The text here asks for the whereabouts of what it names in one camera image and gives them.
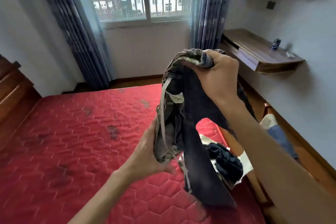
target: curtain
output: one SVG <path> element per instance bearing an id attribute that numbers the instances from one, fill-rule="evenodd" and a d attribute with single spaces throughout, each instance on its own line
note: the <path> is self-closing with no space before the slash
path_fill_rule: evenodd
<path id="1" fill-rule="evenodd" d="M 216 49 L 224 30 L 227 0 L 191 0 L 190 48 Z"/>
<path id="2" fill-rule="evenodd" d="M 47 0 L 85 81 L 102 90 L 114 79 L 103 30 L 91 0 Z"/>

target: headboard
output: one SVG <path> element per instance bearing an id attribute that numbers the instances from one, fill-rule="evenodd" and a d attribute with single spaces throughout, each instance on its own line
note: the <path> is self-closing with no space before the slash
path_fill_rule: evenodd
<path id="1" fill-rule="evenodd" d="M 18 66 L 0 55 L 0 151 L 40 98 Z"/>

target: red mattress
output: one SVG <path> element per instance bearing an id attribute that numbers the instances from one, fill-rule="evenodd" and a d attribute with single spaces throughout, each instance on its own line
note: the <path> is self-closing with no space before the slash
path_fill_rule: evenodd
<path id="1" fill-rule="evenodd" d="M 42 99 L 0 152 L 0 223 L 66 223 L 119 168 L 155 116 L 161 85 Z M 197 129 L 222 142 L 214 123 Z M 108 223 L 265 223 L 246 184 L 237 209 L 204 209 L 183 173 L 153 175 L 121 198 Z"/>

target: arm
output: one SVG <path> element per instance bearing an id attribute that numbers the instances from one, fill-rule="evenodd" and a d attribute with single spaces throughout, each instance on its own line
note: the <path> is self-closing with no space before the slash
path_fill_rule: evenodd
<path id="1" fill-rule="evenodd" d="M 159 172 L 174 173 L 174 167 L 156 161 L 153 154 L 156 119 L 145 131 L 130 158 L 114 171 L 103 187 L 71 219 L 68 224 L 105 223 L 111 209 L 135 181 Z"/>
<path id="2" fill-rule="evenodd" d="M 261 128 L 237 97 L 238 61 L 206 52 L 214 60 L 212 69 L 190 67 L 229 121 L 277 209 L 292 224 L 334 223 L 334 199 Z"/>

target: person's left hand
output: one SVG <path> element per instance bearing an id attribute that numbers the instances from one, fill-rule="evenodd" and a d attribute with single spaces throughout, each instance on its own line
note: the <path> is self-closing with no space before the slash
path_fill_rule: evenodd
<path id="1" fill-rule="evenodd" d="M 174 174 L 175 168 L 170 163 L 159 163 L 154 157 L 155 118 L 149 128 L 144 132 L 139 144 L 132 155 L 120 167 L 130 183 L 146 178 L 159 172 Z"/>

